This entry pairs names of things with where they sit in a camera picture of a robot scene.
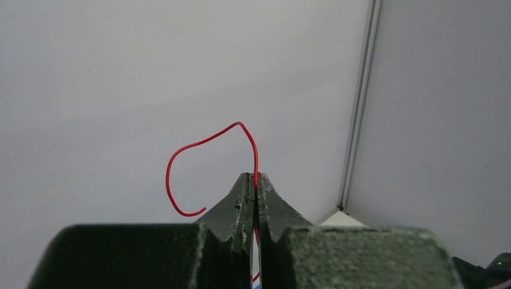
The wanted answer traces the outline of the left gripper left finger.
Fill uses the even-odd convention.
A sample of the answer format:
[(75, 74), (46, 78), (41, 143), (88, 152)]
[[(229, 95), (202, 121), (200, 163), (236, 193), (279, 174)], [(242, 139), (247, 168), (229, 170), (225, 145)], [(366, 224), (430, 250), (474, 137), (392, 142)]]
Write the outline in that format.
[(241, 173), (229, 193), (195, 223), (206, 229), (198, 288), (251, 288), (254, 184)]

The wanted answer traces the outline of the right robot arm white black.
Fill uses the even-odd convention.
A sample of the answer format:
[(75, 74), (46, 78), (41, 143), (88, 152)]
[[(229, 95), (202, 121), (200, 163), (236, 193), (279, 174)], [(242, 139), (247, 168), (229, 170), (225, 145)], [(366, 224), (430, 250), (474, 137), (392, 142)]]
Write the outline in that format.
[(510, 288), (510, 253), (501, 253), (483, 268), (452, 257), (464, 288)]

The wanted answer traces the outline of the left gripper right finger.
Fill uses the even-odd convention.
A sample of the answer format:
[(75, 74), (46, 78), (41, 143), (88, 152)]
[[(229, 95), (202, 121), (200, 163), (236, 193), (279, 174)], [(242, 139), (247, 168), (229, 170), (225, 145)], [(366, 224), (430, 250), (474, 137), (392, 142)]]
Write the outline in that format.
[(295, 288), (289, 232), (312, 225), (276, 191), (269, 177), (259, 173), (255, 219), (259, 246), (261, 288)]

